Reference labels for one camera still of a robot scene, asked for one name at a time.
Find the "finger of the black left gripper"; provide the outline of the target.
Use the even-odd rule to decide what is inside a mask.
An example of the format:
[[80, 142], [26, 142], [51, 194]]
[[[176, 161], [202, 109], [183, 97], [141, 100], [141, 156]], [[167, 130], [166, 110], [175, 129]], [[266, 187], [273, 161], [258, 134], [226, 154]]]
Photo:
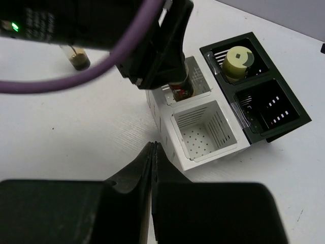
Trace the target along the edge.
[[162, 24], [155, 17], [148, 33], [117, 69], [139, 89], [157, 89], [186, 76], [183, 40], [192, 1], [172, 1]]

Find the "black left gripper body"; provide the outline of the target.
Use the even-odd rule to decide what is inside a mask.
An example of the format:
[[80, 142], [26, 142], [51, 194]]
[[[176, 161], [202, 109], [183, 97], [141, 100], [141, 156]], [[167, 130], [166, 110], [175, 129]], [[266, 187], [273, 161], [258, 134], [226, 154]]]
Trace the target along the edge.
[[1, 1], [1, 36], [114, 52], [142, 1]]

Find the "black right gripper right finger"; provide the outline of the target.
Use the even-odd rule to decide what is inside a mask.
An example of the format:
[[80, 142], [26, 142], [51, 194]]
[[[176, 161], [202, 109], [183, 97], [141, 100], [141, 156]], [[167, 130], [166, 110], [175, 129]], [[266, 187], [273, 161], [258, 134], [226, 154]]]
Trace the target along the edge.
[[192, 182], [156, 142], [152, 217], [157, 243], [288, 243], [275, 200], [257, 182]]

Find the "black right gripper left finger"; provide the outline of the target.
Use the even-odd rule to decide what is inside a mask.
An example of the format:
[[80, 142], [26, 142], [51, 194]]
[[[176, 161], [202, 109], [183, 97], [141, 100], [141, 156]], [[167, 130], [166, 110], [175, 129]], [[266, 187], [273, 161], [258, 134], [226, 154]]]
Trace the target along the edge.
[[1, 243], [146, 243], [153, 149], [103, 181], [2, 181]]

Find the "tall gold oil spray bottle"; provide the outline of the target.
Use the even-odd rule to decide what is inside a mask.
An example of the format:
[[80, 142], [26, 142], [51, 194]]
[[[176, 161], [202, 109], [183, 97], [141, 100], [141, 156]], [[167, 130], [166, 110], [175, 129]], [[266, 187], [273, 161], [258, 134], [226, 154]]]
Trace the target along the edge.
[[60, 45], [60, 48], [75, 70], [83, 71], [90, 67], [91, 62], [83, 48], [69, 45]]

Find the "small black-lid pepper jar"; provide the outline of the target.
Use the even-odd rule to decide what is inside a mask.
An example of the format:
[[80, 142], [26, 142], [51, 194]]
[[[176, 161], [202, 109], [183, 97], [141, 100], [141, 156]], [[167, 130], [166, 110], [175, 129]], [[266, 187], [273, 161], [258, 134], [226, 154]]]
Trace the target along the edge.
[[172, 91], [176, 102], [191, 98], [195, 95], [195, 89], [189, 75], [188, 65], [185, 64], [186, 78], [182, 82], [170, 83], [169, 88]]

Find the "wide black-lid cream spice jar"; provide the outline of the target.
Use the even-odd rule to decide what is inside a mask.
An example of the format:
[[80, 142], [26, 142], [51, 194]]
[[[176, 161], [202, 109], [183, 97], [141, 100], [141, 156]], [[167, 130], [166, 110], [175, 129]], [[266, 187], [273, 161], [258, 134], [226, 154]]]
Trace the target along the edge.
[[224, 75], [230, 83], [238, 82], [247, 76], [254, 63], [253, 52], [244, 46], [232, 47], [221, 65]]

